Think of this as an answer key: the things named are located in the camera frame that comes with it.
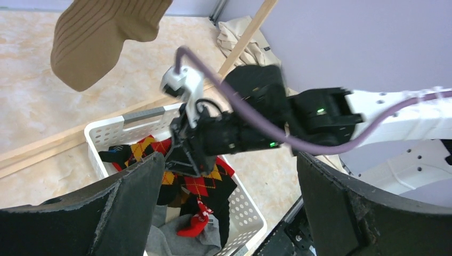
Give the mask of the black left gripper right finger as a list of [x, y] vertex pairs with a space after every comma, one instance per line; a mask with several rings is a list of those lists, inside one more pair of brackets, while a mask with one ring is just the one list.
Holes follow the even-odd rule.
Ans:
[[404, 198], [307, 153], [297, 173], [317, 255], [451, 255], [451, 209]]

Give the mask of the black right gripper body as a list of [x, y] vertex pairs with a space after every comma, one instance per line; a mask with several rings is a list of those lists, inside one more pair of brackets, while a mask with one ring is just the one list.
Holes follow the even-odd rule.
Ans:
[[217, 156], [281, 146], [235, 113], [210, 117], [204, 109], [195, 128], [189, 125], [185, 106], [179, 108], [179, 114], [169, 126], [169, 170], [178, 174], [201, 177], [213, 171]]

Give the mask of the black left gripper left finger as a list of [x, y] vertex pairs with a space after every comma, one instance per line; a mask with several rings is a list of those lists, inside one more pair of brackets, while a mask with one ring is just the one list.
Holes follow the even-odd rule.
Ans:
[[40, 205], [1, 209], [1, 255], [143, 255], [164, 165], [153, 153]]

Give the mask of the grey sock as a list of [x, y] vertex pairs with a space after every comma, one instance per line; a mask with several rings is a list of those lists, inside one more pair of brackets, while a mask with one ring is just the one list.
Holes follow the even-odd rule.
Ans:
[[206, 227], [195, 237], [179, 236], [192, 215], [186, 214], [166, 222], [167, 207], [156, 206], [145, 251], [147, 255], [216, 255], [221, 245], [218, 219], [210, 216]]

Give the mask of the black blue sock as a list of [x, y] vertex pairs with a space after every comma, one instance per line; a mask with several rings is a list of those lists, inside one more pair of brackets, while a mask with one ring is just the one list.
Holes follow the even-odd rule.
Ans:
[[103, 162], [111, 163], [117, 171], [122, 171], [136, 162], [130, 145], [110, 146], [108, 150], [98, 154]]

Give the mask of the red white patterned sock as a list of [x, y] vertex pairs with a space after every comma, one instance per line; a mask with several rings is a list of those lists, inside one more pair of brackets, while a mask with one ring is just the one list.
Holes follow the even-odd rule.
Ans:
[[196, 237], [200, 235], [209, 223], [209, 218], [213, 214], [213, 211], [199, 199], [196, 199], [196, 206], [198, 206], [196, 214], [190, 218], [190, 222], [186, 227], [177, 231], [178, 236]]

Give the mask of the tan brown sock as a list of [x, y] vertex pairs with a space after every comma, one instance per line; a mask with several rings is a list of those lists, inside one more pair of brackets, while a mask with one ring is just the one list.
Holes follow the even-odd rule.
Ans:
[[127, 40], [151, 42], [172, 1], [73, 1], [54, 30], [53, 73], [82, 92], [117, 64]]

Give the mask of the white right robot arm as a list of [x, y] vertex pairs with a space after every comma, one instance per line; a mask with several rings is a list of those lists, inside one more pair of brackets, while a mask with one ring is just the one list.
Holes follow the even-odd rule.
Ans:
[[[185, 103], [191, 143], [204, 155], [236, 154], [279, 147], [239, 116], [239, 109], [219, 118], [202, 113], [203, 74], [190, 67], [170, 68], [161, 88]], [[451, 142], [451, 89], [376, 93], [340, 87], [284, 92], [277, 66], [234, 69], [226, 82], [274, 126], [288, 124], [292, 137], [312, 154], [335, 155], [387, 141], [418, 140], [419, 145], [365, 171], [363, 181], [402, 194], [451, 179], [446, 149]]]

